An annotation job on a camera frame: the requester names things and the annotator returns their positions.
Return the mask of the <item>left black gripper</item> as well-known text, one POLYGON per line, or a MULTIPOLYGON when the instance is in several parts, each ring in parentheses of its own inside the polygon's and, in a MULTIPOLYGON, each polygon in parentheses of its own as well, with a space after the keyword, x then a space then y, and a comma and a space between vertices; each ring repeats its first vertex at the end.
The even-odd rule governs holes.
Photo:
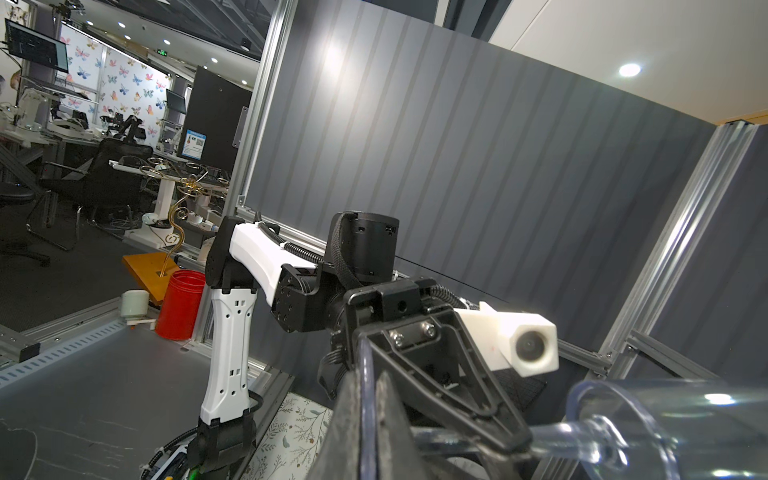
POLYGON ((456 295, 427 278, 366 285, 335 308, 335 362, 360 364, 359 341, 372 347, 402 402, 494 453, 518 453, 532 440, 522 414, 480 356, 456 312, 456 295))

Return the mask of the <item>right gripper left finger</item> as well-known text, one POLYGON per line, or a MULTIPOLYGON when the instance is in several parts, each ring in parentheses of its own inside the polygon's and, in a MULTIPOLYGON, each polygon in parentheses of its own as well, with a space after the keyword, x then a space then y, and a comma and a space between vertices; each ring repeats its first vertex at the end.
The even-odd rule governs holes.
POLYGON ((368 339, 358 342, 357 360, 342 380, 326 438, 307 479, 375 478, 375 373, 368 339))

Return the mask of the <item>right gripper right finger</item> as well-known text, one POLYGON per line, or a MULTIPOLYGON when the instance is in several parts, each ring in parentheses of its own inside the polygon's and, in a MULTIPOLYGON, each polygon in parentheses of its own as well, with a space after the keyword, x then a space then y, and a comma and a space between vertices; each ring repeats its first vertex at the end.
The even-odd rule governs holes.
POLYGON ((438 479, 419 453, 406 411, 391 376, 376 381, 376 465, 379 479, 438 479))

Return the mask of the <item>wine glass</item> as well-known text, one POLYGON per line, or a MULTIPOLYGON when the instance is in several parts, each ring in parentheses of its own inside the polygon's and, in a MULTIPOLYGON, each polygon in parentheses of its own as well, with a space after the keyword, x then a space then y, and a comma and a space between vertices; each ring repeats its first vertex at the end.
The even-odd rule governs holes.
POLYGON ((763 479, 767 391, 717 380, 584 381, 563 421, 530 426, 518 453, 494 453, 403 402, 419 453, 477 456, 490 477, 517 463, 572 460, 593 479, 763 479))

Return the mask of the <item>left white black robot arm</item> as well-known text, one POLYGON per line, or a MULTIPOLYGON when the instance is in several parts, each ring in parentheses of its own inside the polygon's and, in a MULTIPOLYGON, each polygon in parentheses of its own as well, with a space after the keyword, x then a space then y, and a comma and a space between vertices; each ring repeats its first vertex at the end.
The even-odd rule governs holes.
POLYGON ((256 449, 263 401, 247 369, 252 323, 263 310, 286 332, 330 335, 319 375, 336 407, 314 476, 426 477, 411 431, 422 420, 497 465, 528 448, 530 427, 471 336, 476 308, 433 279, 398 278, 398 230, 392 217, 341 212, 317 254, 274 224, 223 220, 205 269, 213 346, 190 478, 227 479, 256 449))

